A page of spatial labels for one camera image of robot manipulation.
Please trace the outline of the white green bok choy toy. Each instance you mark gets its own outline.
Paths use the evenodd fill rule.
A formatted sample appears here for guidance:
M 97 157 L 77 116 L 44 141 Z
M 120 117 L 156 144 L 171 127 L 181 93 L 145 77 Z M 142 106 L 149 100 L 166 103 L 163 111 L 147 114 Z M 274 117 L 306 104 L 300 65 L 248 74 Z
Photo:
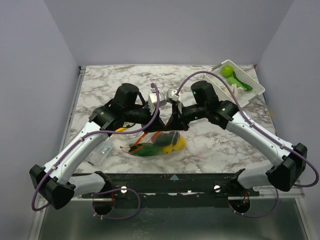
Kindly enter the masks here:
M 153 143 L 139 143 L 137 145 L 132 145 L 130 146 L 128 153 L 139 157 L 152 157 L 164 154 L 162 148 L 154 145 Z

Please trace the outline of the clear zip bag orange zipper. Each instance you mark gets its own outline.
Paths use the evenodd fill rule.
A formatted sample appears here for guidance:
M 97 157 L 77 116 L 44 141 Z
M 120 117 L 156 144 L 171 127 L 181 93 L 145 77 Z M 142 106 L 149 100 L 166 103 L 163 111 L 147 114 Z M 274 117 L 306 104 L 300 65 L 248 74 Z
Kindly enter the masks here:
M 187 141 L 178 131 L 157 131 L 144 133 L 134 143 L 121 146 L 120 149 L 129 155 L 137 157 L 155 157 L 182 151 Z

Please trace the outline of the yellow round lemon toy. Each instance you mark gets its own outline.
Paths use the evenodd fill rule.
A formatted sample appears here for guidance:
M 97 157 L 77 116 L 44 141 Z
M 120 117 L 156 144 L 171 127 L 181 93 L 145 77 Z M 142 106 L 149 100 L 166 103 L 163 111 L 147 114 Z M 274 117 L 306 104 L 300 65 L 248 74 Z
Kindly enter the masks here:
M 182 151 L 182 150 L 185 149 L 185 148 L 186 148 L 186 140 L 185 140 L 185 138 L 181 135 L 181 136 L 178 138 L 176 144 L 174 145 L 174 150 L 175 150 L 175 151 Z

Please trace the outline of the dark green avocado toy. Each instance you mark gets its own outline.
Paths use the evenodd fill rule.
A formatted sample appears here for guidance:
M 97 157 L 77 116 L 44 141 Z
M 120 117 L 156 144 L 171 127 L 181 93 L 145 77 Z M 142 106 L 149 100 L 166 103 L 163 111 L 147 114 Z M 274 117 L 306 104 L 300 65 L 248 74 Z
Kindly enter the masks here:
M 160 147 L 165 147 L 168 145 L 171 145 L 173 142 L 174 136 L 169 133 L 161 133 L 156 136 L 156 138 L 153 140 L 153 144 Z

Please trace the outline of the yellow corn toy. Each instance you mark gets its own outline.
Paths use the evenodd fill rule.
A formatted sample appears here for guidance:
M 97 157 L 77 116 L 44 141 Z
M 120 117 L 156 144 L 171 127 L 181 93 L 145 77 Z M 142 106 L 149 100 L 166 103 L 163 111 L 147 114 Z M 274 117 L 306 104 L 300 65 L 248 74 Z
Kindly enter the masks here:
M 171 152 L 174 152 L 176 150 L 176 147 L 174 145 L 167 145 L 162 148 L 162 151 L 164 154 L 170 154 Z

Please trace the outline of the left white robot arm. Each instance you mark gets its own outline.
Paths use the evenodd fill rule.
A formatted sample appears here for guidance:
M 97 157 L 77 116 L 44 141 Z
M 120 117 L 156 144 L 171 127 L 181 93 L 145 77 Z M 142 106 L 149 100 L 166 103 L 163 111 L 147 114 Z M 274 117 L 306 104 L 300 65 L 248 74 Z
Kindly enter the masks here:
M 166 101 L 154 83 L 151 87 L 153 92 L 144 100 L 137 86 L 123 83 L 111 100 L 92 112 L 88 122 L 66 148 L 45 165 L 36 164 L 30 169 L 29 175 L 34 187 L 31 201 L 33 211 L 41 210 L 35 205 L 37 195 L 41 195 L 48 206 L 59 210 L 77 196 L 96 193 L 104 198 L 110 194 L 111 185 L 104 173 L 97 171 L 84 176 L 73 174 L 98 145 L 111 135 L 119 135 L 118 129 L 125 122 L 141 125 L 141 128 L 132 130 L 131 134 L 162 125 L 160 107 Z

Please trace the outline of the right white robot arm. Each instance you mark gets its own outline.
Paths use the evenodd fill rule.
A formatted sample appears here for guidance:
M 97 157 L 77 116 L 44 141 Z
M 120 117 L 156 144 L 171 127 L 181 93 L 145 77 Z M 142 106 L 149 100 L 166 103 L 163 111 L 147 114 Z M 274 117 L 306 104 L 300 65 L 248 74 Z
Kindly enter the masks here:
M 291 144 L 265 130 L 254 122 L 235 103 L 219 100 L 212 84 L 205 80 L 191 86 L 194 105 L 183 106 L 175 90 L 169 90 L 166 100 L 172 104 L 168 127 L 187 130 L 189 123 L 206 118 L 214 125 L 227 130 L 248 142 L 269 161 L 269 165 L 239 170 L 230 183 L 230 191 L 241 196 L 257 186 L 273 186 L 288 192 L 306 168 L 307 147 L 302 143 Z

